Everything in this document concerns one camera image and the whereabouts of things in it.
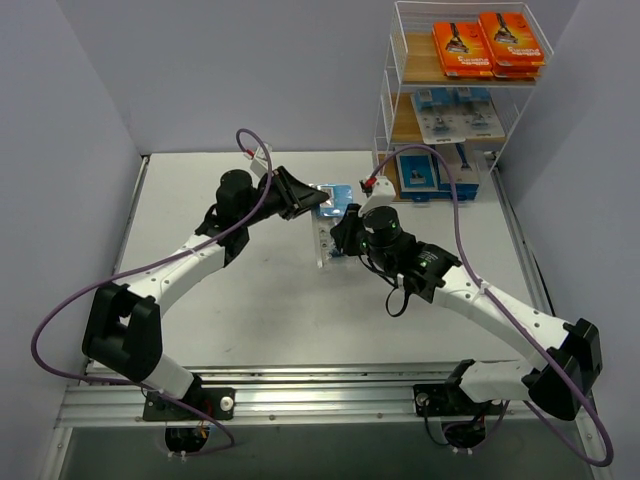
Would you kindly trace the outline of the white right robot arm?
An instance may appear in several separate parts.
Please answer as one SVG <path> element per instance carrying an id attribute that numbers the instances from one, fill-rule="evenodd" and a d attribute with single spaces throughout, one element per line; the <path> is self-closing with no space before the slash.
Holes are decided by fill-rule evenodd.
<path id="1" fill-rule="evenodd" d="M 366 256 L 374 271 L 406 297 L 451 310 L 508 344 L 520 359 L 463 360 L 444 388 L 455 412 L 493 401 L 530 401 L 543 412 L 569 421 L 602 370 L 599 331 L 586 319 L 574 323 L 546 315 L 487 284 L 475 283 L 459 258 L 404 231 L 397 211 L 377 207 L 365 215 L 348 206 L 330 235 L 338 251 Z"/>

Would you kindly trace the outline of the clear blister razor pack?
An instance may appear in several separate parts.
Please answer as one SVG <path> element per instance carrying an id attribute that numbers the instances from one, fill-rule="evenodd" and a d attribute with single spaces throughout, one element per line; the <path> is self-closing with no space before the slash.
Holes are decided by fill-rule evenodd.
<path id="1" fill-rule="evenodd" d="M 458 87 L 453 90 L 456 114 L 462 121 L 467 140 L 496 140 L 505 137 L 491 94 L 483 87 Z"/>
<path id="2" fill-rule="evenodd" d="M 462 143 L 466 140 L 453 96 L 445 87 L 419 89 L 410 95 L 425 144 Z"/>
<path id="3" fill-rule="evenodd" d="M 315 188 L 329 196 L 311 214 L 317 266 L 328 269 L 349 259 L 339 252 L 330 230 L 339 224 L 353 202 L 353 190 L 348 184 L 316 184 Z"/>

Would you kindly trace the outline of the orange Gillette box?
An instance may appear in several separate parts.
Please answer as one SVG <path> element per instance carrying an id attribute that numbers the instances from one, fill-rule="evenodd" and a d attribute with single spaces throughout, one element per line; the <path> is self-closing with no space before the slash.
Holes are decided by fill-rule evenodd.
<path id="1" fill-rule="evenodd" d="M 442 73 L 449 78 L 493 77 L 477 22 L 436 22 L 432 38 Z"/>
<path id="2" fill-rule="evenodd" d="M 492 69 L 495 78 L 501 80 L 534 80 L 540 77 L 539 67 L 518 67 L 496 65 Z"/>
<path id="3" fill-rule="evenodd" d="M 483 12 L 478 24 L 495 67 L 533 70 L 545 65 L 545 53 L 522 13 Z"/>

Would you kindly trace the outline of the Harry's box white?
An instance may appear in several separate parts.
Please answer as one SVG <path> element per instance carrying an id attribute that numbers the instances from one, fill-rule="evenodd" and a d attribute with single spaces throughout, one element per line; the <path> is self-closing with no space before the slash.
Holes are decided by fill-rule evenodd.
<path id="1" fill-rule="evenodd" d="M 476 166 L 473 152 L 465 143 L 449 143 L 435 146 L 435 150 L 443 157 L 449 171 L 453 174 L 456 185 L 480 184 L 480 174 Z M 450 185 L 447 170 L 442 166 L 436 155 L 432 155 L 439 189 Z"/>

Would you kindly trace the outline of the grey blue Harry's box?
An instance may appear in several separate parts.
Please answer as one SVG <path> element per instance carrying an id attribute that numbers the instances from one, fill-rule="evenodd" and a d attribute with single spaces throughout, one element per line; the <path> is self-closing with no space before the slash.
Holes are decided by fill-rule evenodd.
<path id="1" fill-rule="evenodd" d="M 437 192 L 432 155 L 421 149 L 409 149 L 396 156 L 399 196 L 403 200 L 428 202 Z"/>

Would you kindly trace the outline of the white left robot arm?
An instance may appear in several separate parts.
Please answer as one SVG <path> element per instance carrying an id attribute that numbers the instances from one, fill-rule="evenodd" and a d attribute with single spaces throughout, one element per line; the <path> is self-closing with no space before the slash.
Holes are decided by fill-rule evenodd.
<path id="1" fill-rule="evenodd" d="M 251 225 L 278 215 L 291 220 L 328 201 L 285 168 L 254 182 L 239 169 L 226 172 L 216 202 L 178 250 L 178 260 L 148 269 L 129 282 L 109 282 L 92 302 L 82 351 L 126 379 L 166 395 L 166 408 L 190 419 L 206 408 L 201 378 L 163 351 L 161 320 L 184 294 L 227 267 L 249 241 Z"/>

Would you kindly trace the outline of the clear blister razor pack top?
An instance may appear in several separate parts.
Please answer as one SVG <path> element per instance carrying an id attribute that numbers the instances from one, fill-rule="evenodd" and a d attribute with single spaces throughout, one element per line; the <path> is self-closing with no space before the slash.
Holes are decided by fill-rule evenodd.
<path id="1" fill-rule="evenodd" d="M 339 252 L 330 230 L 339 224 L 353 202 L 353 190 L 348 184 L 316 184 L 315 188 L 329 196 L 311 214 L 317 266 L 328 269 L 349 259 Z"/>

